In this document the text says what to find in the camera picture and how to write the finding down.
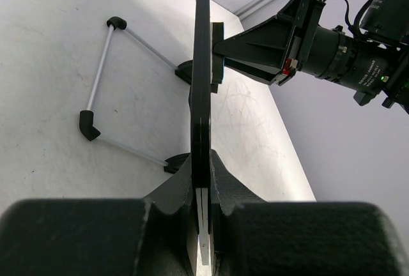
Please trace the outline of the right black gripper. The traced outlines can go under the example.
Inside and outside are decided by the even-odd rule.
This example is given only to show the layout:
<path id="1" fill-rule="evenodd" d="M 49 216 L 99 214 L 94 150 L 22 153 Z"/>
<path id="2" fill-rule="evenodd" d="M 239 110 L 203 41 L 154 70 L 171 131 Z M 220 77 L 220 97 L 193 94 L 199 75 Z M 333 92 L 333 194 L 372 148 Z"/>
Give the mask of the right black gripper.
<path id="1" fill-rule="evenodd" d="M 298 71 L 355 91 L 359 105 L 369 103 L 385 86 L 387 59 L 383 50 L 342 27 L 319 25 L 325 0 L 290 0 L 277 15 L 217 42 L 213 53 L 224 66 L 257 82 L 282 86 Z M 275 65 L 273 72 L 233 59 Z"/>

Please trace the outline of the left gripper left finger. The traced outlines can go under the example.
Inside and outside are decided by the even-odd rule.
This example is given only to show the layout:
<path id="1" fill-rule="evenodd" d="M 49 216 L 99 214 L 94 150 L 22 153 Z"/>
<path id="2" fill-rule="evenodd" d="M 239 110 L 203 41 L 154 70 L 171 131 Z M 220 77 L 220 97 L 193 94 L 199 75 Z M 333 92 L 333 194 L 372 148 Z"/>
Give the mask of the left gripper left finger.
<path id="1" fill-rule="evenodd" d="M 1 216 L 2 275 L 194 275 L 191 158 L 141 199 L 27 199 Z"/>

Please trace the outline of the small black-framed whiteboard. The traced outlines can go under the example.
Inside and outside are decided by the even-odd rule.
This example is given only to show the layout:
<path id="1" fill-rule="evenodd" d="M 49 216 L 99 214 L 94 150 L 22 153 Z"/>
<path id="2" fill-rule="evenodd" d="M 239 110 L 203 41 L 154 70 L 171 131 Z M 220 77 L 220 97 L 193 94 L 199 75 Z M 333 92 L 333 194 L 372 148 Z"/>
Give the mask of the small black-framed whiteboard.
<path id="1" fill-rule="evenodd" d="M 190 148 L 192 187 L 197 204 L 199 249 L 204 266 L 210 265 L 211 71 L 210 0 L 196 0 L 190 87 Z"/>

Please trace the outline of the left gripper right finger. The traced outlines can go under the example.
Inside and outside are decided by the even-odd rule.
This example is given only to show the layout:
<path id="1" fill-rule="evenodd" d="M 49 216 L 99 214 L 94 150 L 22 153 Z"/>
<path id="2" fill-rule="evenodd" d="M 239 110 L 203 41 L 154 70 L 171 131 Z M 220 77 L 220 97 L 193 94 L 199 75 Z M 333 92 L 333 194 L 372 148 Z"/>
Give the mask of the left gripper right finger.
<path id="1" fill-rule="evenodd" d="M 214 275 L 407 275 L 408 255 L 369 203 L 267 202 L 212 152 Z"/>

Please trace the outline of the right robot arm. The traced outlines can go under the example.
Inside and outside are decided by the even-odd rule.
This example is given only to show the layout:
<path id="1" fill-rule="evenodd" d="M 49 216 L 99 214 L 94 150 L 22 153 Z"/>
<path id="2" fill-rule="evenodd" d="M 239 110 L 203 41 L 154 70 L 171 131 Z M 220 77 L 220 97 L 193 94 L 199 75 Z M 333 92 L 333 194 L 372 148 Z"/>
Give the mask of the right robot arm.
<path id="1" fill-rule="evenodd" d="M 213 44 L 224 64 L 255 81 L 283 85 L 297 72 L 354 90 L 361 106 L 408 108 L 408 0 L 367 0 L 353 20 L 327 29 L 327 0 L 290 0 L 268 20 Z"/>

